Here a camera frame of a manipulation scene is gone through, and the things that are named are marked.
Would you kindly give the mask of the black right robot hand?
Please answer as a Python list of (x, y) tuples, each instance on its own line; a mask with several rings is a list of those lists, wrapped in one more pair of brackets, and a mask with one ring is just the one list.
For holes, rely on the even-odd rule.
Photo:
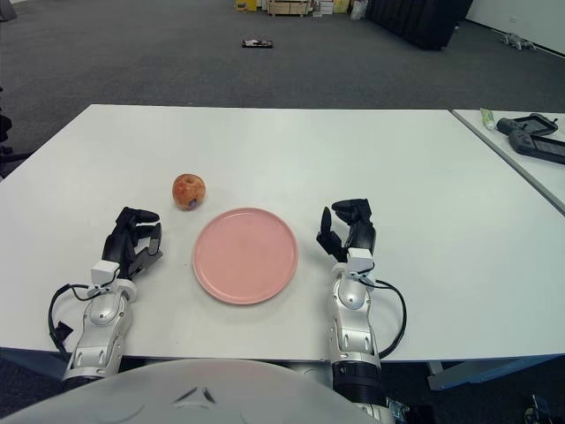
[[(348, 238), (344, 243), (332, 230), (330, 210), (333, 210), (335, 215), (350, 228)], [(341, 263), (347, 261), (350, 248), (366, 249), (372, 254), (376, 241), (376, 231), (371, 216), (372, 210), (368, 199), (337, 201), (331, 205), (331, 208), (325, 207), (323, 209), (316, 241), (328, 255), (333, 256)]]

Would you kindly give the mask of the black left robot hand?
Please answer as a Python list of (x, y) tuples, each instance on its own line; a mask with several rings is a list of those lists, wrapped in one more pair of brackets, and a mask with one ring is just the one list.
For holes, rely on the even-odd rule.
[(102, 259), (119, 265), (117, 277), (132, 280), (162, 257), (162, 225), (158, 214), (124, 207), (106, 238)]

